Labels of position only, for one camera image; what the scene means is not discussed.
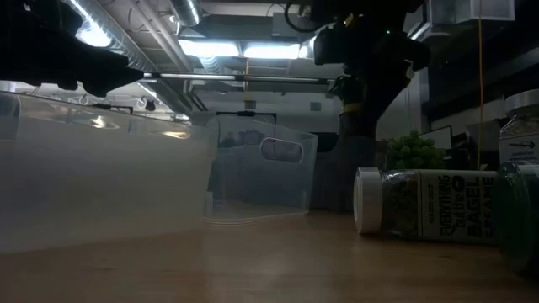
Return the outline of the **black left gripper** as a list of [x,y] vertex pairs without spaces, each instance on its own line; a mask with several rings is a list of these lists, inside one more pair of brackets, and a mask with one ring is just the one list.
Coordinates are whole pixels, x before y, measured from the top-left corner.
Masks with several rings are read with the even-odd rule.
[[[83,18],[62,0],[0,0],[0,80],[39,86],[55,83],[97,97],[143,78],[127,67],[126,56],[77,42]],[[69,62],[78,48],[77,66],[89,69],[76,79]]]

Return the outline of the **long ribbed silver duct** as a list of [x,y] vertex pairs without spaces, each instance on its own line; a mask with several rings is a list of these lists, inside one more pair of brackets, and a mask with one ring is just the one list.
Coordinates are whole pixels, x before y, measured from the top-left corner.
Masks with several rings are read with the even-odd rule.
[[136,45],[134,40],[110,16],[98,0],[62,0],[83,19],[76,33],[82,42],[105,51],[126,56],[129,67],[144,72],[157,68]]

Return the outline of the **bright rectangular light panel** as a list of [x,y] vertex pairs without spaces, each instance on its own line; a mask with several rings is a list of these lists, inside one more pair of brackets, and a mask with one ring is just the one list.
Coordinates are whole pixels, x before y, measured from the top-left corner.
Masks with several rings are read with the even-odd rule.
[[217,56],[235,57],[240,55],[240,51],[232,42],[212,42],[178,40],[183,52],[189,56],[211,58]]
[[249,44],[243,55],[247,58],[255,59],[287,59],[295,60],[300,51],[299,44],[293,45],[267,45]]

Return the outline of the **green succulent plant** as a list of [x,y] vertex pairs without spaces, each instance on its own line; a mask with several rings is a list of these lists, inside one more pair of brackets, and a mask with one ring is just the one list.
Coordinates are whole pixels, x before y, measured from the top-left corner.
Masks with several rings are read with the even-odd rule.
[[417,131],[390,138],[387,143],[387,168],[390,170],[444,169],[446,152],[435,147],[432,139],[421,138]]

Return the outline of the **dark computer monitor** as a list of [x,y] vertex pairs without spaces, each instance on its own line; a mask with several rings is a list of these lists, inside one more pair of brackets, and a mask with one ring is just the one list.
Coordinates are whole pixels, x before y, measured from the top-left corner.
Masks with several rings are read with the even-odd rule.
[[450,125],[426,132],[419,137],[433,141],[434,147],[437,149],[450,150],[452,148],[452,128]]

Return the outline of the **round silver air duct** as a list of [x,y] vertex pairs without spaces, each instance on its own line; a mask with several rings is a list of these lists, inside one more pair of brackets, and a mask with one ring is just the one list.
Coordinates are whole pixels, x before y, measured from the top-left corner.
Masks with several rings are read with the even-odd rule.
[[171,8],[180,25],[193,27],[200,23],[203,17],[199,0],[169,0]]

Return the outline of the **grey junction box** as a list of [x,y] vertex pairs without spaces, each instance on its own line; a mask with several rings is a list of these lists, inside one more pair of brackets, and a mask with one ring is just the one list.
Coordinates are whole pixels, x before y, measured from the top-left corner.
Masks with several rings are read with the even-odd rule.
[[272,14],[271,36],[279,39],[296,39],[298,33],[286,22],[283,13]]

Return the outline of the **green glass spice jar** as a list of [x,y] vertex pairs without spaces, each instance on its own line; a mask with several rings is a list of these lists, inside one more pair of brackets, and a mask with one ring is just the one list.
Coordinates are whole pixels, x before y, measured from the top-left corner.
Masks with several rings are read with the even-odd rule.
[[499,250],[518,274],[539,279],[539,162],[505,162],[493,186]]

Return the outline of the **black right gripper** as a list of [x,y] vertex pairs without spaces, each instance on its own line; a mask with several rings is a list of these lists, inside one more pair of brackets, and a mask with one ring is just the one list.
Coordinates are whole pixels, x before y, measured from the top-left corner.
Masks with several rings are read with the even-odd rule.
[[[416,72],[429,65],[430,48],[395,30],[335,25],[322,29],[315,37],[313,60],[317,66],[340,64],[343,67],[345,75],[334,80],[332,95],[347,105],[358,102],[358,82],[350,76],[400,63]],[[409,83],[408,78],[398,78],[370,84],[364,101],[366,123],[375,125]]]

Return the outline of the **white-lidded bagel seasoning jar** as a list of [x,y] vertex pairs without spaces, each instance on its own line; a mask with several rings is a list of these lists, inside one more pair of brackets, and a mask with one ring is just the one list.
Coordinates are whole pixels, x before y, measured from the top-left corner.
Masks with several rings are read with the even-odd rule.
[[539,88],[504,101],[509,122],[499,132],[501,162],[539,163]]
[[495,172],[360,167],[354,216],[360,234],[494,245]]

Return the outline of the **clear plastic bin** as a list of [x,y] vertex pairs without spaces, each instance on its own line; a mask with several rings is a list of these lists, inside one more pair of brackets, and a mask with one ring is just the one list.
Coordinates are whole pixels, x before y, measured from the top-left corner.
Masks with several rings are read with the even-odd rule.
[[281,125],[217,115],[205,218],[232,225],[309,211],[318,137]]
[[195,229],[205,127],[0,93],[0,253]]

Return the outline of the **dark jar yellow lid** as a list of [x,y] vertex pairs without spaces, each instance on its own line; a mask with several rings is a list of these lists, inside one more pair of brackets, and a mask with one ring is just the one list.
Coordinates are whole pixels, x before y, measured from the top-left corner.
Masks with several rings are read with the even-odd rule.
[[317,158],[311,210],[353,211],[353,187],[360,167],[387,167],[387,143],[365,137],[338,141],[332,151]]

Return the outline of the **black rectangular bracket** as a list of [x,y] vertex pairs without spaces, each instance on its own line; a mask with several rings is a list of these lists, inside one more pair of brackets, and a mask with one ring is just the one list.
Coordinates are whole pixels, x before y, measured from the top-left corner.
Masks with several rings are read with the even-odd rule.
[[93,108],[96,109],[106,109],[106,110],[115,110],[121,113],[133,114],[134,109],[131,106],[123,105],[112,105],[112,104],[92,104]]
[[244,110],[244,111],[237,111],[237,112],[217,111],[216,115],[242,117],[242,118],[257,120],[260,122],[273,124],[273,125],[275,125],[277,122],[276,113],[257,113],[255,111]]

